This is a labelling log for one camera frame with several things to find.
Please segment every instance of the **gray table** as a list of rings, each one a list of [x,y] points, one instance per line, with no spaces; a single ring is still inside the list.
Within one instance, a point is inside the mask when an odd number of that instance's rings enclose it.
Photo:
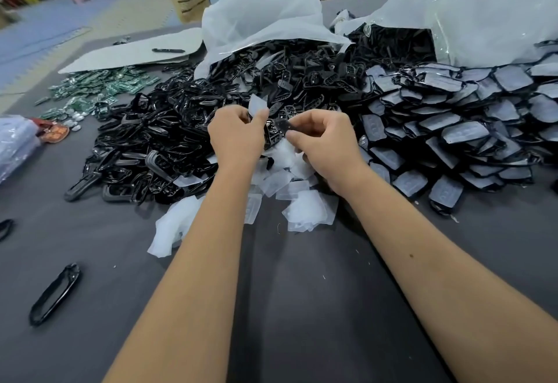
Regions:
[[[384,2],[326,1],[324,22],[342,8],[364,15]],[[90,42],[74,57],[114,40]],[[39,114],[44,109],[32,103],[59,81],[52,71],[11,112]],[[77,203],[62,200],[97,126],[86,119],[79,133],[39,149],[0,185],[0,218],[18,223],[0,244],[1,382],[99,382],[171,261],[146,253],[165,207],[107,204],[96,191]],[[535,177],[530,188],[468,193],[459,223],[437,216],[425,200],[417,208],[558,317],[558,202],[548,190],[555,173],[536,169]],[[255,224],[244,228],[229,381],[452,381],[358,225],[340,209],[333,226],[287,232],[287,204],[265,198]],[[73,261],[84,272],[79,287],[51,320],[31,328],[31,305]]]

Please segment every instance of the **forearm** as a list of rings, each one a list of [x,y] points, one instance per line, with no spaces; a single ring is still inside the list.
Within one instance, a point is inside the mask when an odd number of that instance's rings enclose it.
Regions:
[[[105,383],[226,380],[251,175],[219,170]]]
[[[345,197],[460,382],[558,381],[551,316],[368,168],[351,185]]]

